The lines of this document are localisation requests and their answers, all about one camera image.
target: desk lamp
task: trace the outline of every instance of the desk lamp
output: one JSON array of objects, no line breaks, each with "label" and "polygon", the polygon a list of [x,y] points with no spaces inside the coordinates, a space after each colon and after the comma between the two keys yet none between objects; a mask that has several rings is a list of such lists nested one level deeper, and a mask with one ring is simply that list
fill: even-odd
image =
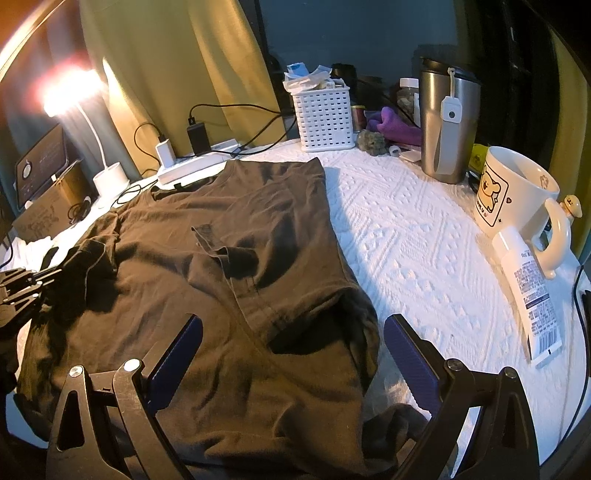
[{"label": "desk lamp", "polygon": [[103,170],[92,179],[100,195],[99,207],[101,204],[106,205],[106,202],[120,194],[129,185],[129,180],[120,163],[107,166],[103,144],[80,104],[81,101],[98,94],[101,88],[102,82],[96,71],[73,69],[62,75],[45,91],[43,105],[46,114],[50,117],[62,115],[71,108],[76,108],[88,123],[99,145],[100,158],[103,162]]}]

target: white textured bedsheet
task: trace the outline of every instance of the white textured bedsheet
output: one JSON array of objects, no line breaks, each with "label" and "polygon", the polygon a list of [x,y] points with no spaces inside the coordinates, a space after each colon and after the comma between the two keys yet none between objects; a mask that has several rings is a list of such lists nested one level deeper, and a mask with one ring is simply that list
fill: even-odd
[{"label": "white textured bedsheet", "polygon": [[[512,295],[489,240],[472,219],[475,195],[466,183],[450,186],[423,174],[418,165],[392,157],[371,157],[357,149],[306,154],[290,141],[249,160],[307,161],[318,157],[326,170],[333,227],[345,257],[370,296],[378,318],[402,313],[445,358],[461,359],[470,369],[497,373],[517,369],[530,404],[543,462],[570,423],[585,375],[584,343],[571,290],[577,262],[569,254],[548,282],[563,347],[534,368]],[[223,165],[192,174],[183,183],[217,173]],[[56,238],[53,264],[101,213]],[[51,246],[39,243],[38,258]],[[16,266],[39,268],[15,260]],[[590,288],[585,275],[580,288]],[[26,334],[19,341],[22,358]],[[365,416],[392,403],[416,407],[406,383],[385,348],[365,402]],[[458,440],[459,464],[478,410],[473,408]]]}]

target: purple cloth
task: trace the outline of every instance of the purple cloth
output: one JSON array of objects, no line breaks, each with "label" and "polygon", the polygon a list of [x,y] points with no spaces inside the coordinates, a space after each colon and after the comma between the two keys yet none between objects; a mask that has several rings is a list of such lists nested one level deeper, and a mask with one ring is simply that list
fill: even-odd
[{"label": "purple cloth", "polygon": [[368,117],[368,130],[380,132],[387,140],[421,146],[421,129],[405,124],[389,106]]}]

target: white mug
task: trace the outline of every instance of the white mug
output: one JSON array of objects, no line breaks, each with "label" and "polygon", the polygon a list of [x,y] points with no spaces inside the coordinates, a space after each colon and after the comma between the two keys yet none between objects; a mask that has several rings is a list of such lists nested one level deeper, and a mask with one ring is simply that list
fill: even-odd
[{"label": "white mug", "polygon": [[[490,147],[474,208],[474,219],[490,238],[508,225],[517,228],[533,245],[546,278],[570,249],[570,222],[556,199],[560,188],[552,176],[533,160],[513,150]],[[548,219],[552,221],[552,240],[545,250],[539,241]]]}]

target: white lamp base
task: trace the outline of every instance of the white lamp base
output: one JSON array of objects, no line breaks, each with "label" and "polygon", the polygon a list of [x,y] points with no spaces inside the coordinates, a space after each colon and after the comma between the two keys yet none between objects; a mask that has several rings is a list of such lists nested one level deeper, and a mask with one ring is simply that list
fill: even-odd
[{"label": "white lamp base", "polygon": [[125,175],[121,163],[114,163],[98,172],[92,181],[99,192],[99,208],[104,208],[109,205],[109,202],[112,203],[129,186],[129,179]]}]

